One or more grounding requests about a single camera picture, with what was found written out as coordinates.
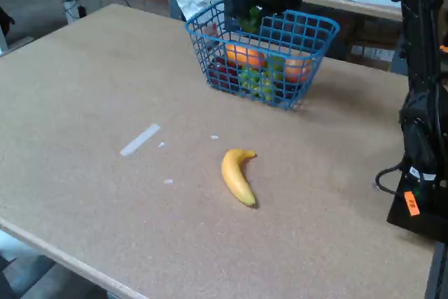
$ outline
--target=orange tag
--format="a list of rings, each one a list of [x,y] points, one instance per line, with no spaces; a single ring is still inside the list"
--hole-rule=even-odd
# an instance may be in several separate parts
[[[405,199],[407,203],[407,208],[411,216],[420,215],[420,210],[417,206],[417,201],[415,200],[413,192],[405,192]]]

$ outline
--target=desk leg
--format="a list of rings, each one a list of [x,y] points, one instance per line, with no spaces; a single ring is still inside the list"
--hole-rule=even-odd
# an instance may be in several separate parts
[[[65,9],[65,16],[69,25],[79,19],[78,0],[61,0]]]
[[[8,44],[6,43],[6,38],[3,35],[2,30],[0,29],[0,55],[6,53],[8,51]]]

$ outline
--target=gray floor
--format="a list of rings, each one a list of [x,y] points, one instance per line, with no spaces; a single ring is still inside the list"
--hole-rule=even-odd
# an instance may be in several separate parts
[[[168,5],[145,0],[128,1],[133,8],[169,16]],[[125,5],[123,0],[80,0],[80,3],[86,7],[87,14],[109,4]],[[0,0],[0,6],[16,21],[6,37],[8,43],[28,36],[38,39],[67,25],[60,0]],[[106,299],[103,290],[61,265],[53,265],[42,256],[18,258],[3,273],[18,298]]]
[[[169,16],[169,6],[146,0],[128,0],[133,8]],[[109,4],[125,5],[123,0],[80,0],[87,14]],[[13,43],[24,37],[38,39],[67,24],[60,0],[0,0],[0,6],[16,21],[6,37]]]

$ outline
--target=blue wire basket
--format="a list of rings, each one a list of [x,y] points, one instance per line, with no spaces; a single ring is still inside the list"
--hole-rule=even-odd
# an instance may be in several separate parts
[[[340,30],[331,19],[286,11],[264,17],[252,34],[224,11],[222,1],[185,25],[211,87],[284,109],[307,93]]]

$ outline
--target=black mount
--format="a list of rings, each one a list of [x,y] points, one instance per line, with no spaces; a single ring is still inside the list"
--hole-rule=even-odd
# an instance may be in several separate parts
[[[443,0],[401,1],[401,57],[407,58],[409,93],[400,110],[405,154],[402,177],[387,221],[448,242],[448,93],[441,83],[438,14]],[[410,216],[403,197],[412,191],[420,215]]]

